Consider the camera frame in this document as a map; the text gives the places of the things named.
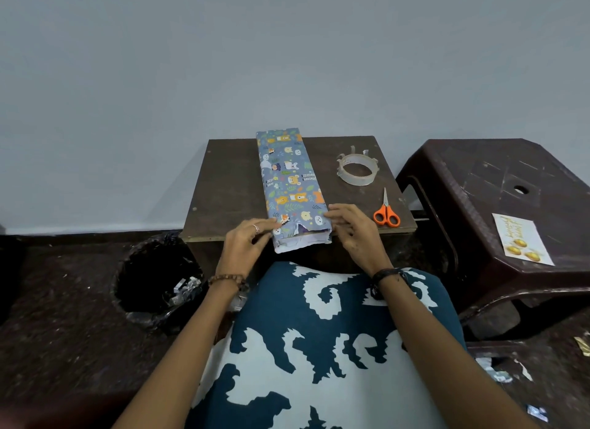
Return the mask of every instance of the white wall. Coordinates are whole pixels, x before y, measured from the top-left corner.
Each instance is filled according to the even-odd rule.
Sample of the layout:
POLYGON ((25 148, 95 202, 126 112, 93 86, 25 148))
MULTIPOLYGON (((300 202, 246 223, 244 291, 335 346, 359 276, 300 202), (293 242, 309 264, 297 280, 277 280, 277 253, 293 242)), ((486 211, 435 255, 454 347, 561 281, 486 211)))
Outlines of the white wall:
POLYGON ((181 227, 208 139, 282 127, 373 134, 395 172, 524 137, 590 182, 588 5, 0 0, 0 225, 181 227))

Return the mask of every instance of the scissors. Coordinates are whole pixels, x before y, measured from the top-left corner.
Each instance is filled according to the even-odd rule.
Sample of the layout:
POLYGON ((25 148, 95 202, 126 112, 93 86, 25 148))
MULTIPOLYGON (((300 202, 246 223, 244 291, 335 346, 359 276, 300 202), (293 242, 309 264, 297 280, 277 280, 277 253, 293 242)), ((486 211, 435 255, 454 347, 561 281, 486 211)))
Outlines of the scissors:
POLYGON ((383 205, 381 205, 379 210, 373 213, 373 221, 379 225, 387 224, 390 227, 399 227, 401 224, 399 216, 397 216, 389 206, 386 188, 383 189, 383 205))

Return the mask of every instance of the tape strip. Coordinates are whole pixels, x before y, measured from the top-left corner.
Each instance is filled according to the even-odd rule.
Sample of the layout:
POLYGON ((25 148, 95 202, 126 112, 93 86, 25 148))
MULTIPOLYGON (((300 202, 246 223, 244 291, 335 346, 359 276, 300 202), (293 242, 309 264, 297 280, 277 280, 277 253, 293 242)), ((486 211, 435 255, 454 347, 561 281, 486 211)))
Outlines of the tape strip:
POLYGON ((344 182, 350 185, 356 185, 357 187, 362 187, 363 185, 369 185, 371 182, 375 180, 375 176, 379 171, 379 167, 377 166, 377 159, 372 159, 367 156, 369 150, 364 150, 363 154, 357 154, 355 152, 355 147, 350 147, 350 154, 345 156, 344 153, 340 154, 336 159, 338 161, 338 171, 336 174, 340 176, 344 182), (350 174, 347 172, 344 167, 348 164, 361 164, 365 165, 369 170, 371 170, 371 174, 368 176, 355 176, 354 174, 350 174))

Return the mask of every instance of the person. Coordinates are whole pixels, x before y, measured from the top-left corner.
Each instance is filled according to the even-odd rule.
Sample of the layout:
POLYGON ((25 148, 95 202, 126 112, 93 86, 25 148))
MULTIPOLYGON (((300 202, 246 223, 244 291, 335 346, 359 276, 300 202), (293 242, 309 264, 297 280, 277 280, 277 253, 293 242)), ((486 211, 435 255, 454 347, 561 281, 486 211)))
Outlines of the person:
POLYGON ((244 221, 226 235, 203 303, 114 428, 537 427, 465 350, 440 281, 397 271, 375 298, 370 279, 393 268, 376 225, 355 205, 328 209, 366 275, 275 263, 213 346, 240 280, 280 227, 244 221))

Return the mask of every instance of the blue wrapping paper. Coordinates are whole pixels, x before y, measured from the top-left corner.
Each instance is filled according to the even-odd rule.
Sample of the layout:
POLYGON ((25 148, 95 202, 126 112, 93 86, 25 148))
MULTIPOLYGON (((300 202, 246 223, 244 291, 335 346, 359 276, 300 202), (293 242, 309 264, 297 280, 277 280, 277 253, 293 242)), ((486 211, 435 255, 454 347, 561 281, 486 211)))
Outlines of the blue wrapping paper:
POLYGON ((273 233, 276 253, 331 243, 332 224, 299 129, 256 133, 269 217, 283 226, 273 233))

